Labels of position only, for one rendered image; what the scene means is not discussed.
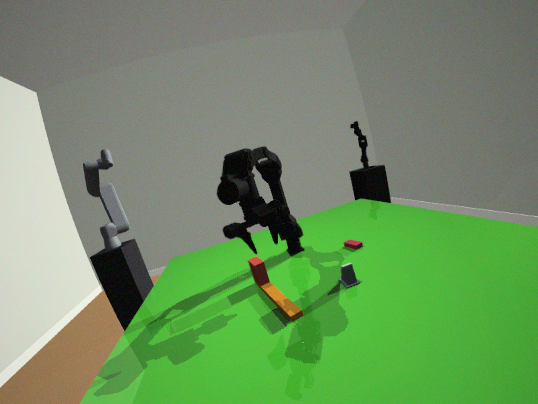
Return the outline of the red rectangular block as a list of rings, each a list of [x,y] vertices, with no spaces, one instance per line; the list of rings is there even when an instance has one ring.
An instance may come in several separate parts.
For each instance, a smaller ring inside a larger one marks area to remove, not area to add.
[[[358,250],[361,247],[363,247],[362,242],[356,241],[356,240],[348,240],[348,241],[344,242],[343,244],[344,244],[344,246],[350,247],[350,248],[355,249],[355,250]]]

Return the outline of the orange long bar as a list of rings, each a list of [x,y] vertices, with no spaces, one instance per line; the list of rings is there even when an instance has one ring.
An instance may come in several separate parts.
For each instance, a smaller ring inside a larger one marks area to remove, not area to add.
[[[274,302],[291,322],[303,316],[302,310],[270,283],[265,264],[260,258],[255,256],[247,261],[255,284]]]

